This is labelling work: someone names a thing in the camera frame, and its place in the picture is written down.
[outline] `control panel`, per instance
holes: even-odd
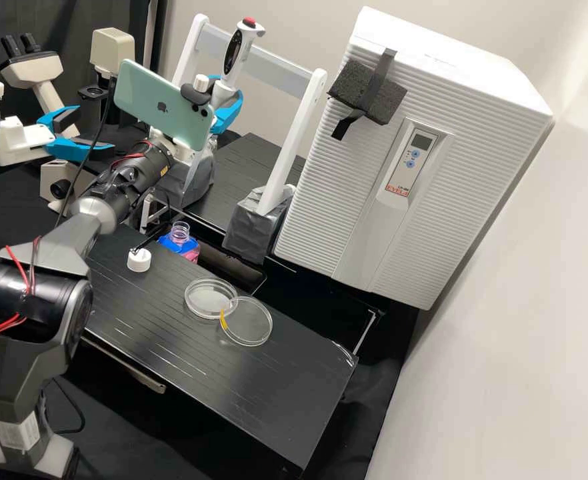
[[[414,128],[405,148],[400,149],[396,168],[387,181],[385,190],[407,197],[438,138],[435,133]]]

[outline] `ribbed panel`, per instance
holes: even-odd
[[[374,68],[378,58],[350,45],[343,63]],[[444,128],[455,141],[372,285],[429,308],[551,118],[396,62],[388,78],[408,94],[384,127],[359,119],[338,142],[331,133],[350,108],[328,102],[275,251],[331,275],[403,119]]]

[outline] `robotic arm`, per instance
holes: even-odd
[[[153,142],[138,147],[98,176],[70,206],[70,218],[40,240],[37,255],[34,242],[11,248],[18,262],[35,269],[33,289],[26,291],[9,251],[0,250],[0,322],[15,313],[28,318],[0,335],[3,478],[74,476],[77,450],[49,427],[42,388],[67,370],[89,318],[92,288],[83,259],[174,162]]]

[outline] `bottle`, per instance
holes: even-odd
[[[189,236],[189,224],[187,222],[174,222],[172,230],[167,235],[161,236],[158,243],[190,260],[190,262],[198,262],[201,246],[193,237]]]

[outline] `black cylindrical motor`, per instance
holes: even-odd
[[[0,261],[0,323],[15,313],[29,319],[18,327],[6,330],[4,335],[17,340],[44,343],[58,332],[66,309],[69,315],[73,313],[76,317],[70,318],[74,325],[70,326],[69,333],[77,330],[79,322],[82,331],[91,307],[89,282],[42,271],[37,271],[35,278],[35,294],[27,295],[25,282],[16,265]],[[83,287],[79,287],[79,282],[83,282]]]

